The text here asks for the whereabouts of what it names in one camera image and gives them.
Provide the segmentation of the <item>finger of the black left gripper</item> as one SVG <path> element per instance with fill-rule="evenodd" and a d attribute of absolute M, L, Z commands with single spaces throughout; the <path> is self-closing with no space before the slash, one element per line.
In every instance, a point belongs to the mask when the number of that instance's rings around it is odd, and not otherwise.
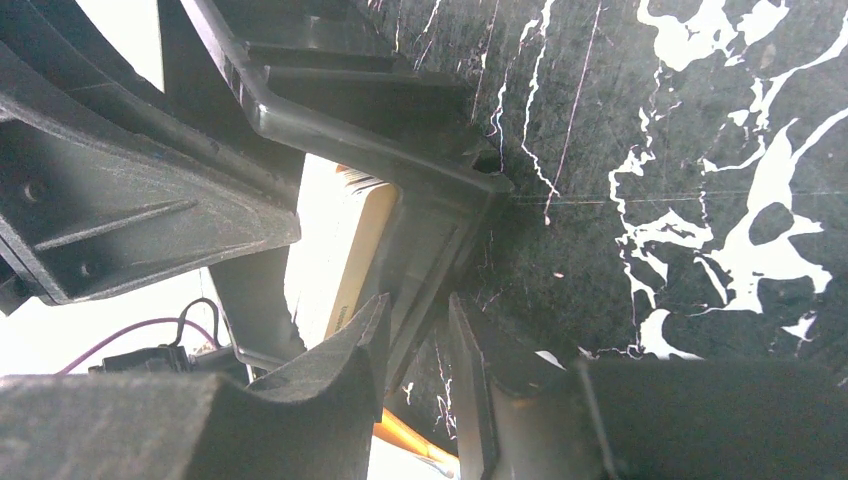
<path fill-rule="evenodd" d="M 288 246 L 298 157 L 168 100 L 74 1 L 1 5 L 1 308 L 101 300 Z"/>

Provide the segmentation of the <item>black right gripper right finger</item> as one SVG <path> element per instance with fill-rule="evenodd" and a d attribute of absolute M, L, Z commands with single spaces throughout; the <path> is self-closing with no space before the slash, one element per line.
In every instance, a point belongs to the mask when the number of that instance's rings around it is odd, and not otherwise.
<path fill-rule="evenodd" d="M 449 298 L 465 479 L 843 479 L 847 394 L 793 361 L 560 368 Z"/>

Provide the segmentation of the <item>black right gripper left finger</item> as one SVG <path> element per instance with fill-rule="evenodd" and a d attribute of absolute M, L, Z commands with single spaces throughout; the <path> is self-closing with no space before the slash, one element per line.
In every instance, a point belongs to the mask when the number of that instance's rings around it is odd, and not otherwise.
<path fill-rule="evenodd" d="M 240 386 L 219 374 L 1 383 L 5 479 L 363 479 L 383 411 L 391 301 Z"/>

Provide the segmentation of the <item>orange leather card holder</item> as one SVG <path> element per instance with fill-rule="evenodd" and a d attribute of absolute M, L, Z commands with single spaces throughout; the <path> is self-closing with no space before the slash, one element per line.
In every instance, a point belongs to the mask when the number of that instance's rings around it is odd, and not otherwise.
<path fill-rule="evenodd" d="M 374 425 L 373 434 L 377 438 L 407 452 L 450 466 L 453 469 L 459 467 L 459 459 L 455 455 L 427 440 L 387 408 L 383 408 L 382 419 Z"/>

